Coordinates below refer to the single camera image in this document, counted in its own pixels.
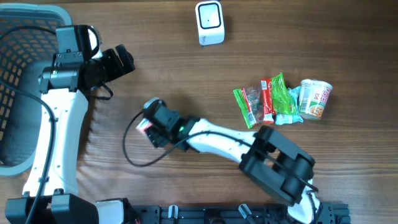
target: plastic wrapper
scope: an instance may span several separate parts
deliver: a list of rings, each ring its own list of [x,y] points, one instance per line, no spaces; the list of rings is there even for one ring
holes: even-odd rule
[[[260,86],[235,89],[234,96],[248,128],[252,128],[254,125],[262,122],[264,115]]]
[[[300,89],[301,86],[298,86],[293,90],[290,88],[287,89],[287,91],[289,92],[290,96],[293,99],[296,113],[293,115],[277,114],[275,119],[276,120],[275,124],[281,125],[281,124],[292,124],[295,122],[301,122],[301,123],[303,122],[303,118],[300,116],[299,106],[297,104],[299,100]]]
[[[266,124],[273,124],[274,119],[272,115],[275,114],[274,106],[272,105],[272,80],[270,78],[261,79],[262,90],[262,108],[264,112],[263,122]]]
[[[293,115],[297,112],[293,99],[286,90],[282,72],[272,78],[272,104],[277,114]]]

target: plastic basket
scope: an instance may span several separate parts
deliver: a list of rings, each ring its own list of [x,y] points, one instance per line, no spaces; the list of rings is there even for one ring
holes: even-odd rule
[[[58,6],[0,4],[0,35],[24,25],[55,30],[71,25]],[[0,78],[40,97],[38,78],[57,50],[55,35],[41,30],[15,31],[0,42]],[[41,123],[41,105],[0,85],[0,175],[16,175],[34,161]]]

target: food item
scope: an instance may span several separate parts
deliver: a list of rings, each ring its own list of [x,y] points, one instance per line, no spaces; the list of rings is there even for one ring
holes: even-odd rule
[[[299,115],[299,108],[298,108],[298,98],[299,98],[299,93],[300,93],[301,86],[298,86],[294,88],[293,90],[288,88],[287,91],[289,92],[290,96],[292,97],[294,101],[294,106],[296,107],[296,113],[293,115],[286,115],[286,114],[277,114],[276,115],[276,122],[275,124],[292,124],[295,122],[303,122],[303,118]]]
[[[277,114],[293,115],[297,112],[293,99],[286,90],[282,72],[272,78],[272,101]]]
[[[234,90],[234,96],[242,111],[243,118],[248,128],[252,128],[263,119],[264,115],[260,95],[260,86]]]
[[[332,89],[332,85],[324,81],[301,81],[300,116],[305,119],[321,119]]]
[[[275,111],[272,105],[272,80],[270,78],[262,78],[261,89],[262,107],[264,109],[263,122],[266,124],[273,124],[274,119],[272,118],[272,114],[275,113]]]

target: wood grain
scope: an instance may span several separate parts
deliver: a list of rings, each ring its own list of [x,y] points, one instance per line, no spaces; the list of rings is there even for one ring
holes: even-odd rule
[[[100,30],[102,49],[124,44],[137,67],[109,85],[111,101],[91,104],[78,158],[80,196],[159,205],[273,202],[218,156],[176,151],[152,167],[131,167],[121,139],[153,96],[183,114],[245,130],[232,90],[283,72],[290,87],[305,78],[333,85],[321,121],[275,126],[315,158],[321,200],[349,204],[353,223],[396,223],[398,3],[223,1],[226,39],[210,47],[198,44],[195,4],[60,4],[75,24]],[[137,131],[127,147],[137,162],[164,151]],[[7,223],[7,198],[21,196],[28,175],[0,178],[0,223]]]

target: white device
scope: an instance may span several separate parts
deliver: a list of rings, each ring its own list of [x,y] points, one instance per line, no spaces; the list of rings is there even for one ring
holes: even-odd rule
[[[196,6],[200,45],[219,44],[224,41],[224,19],[218,1],[199,2]]]

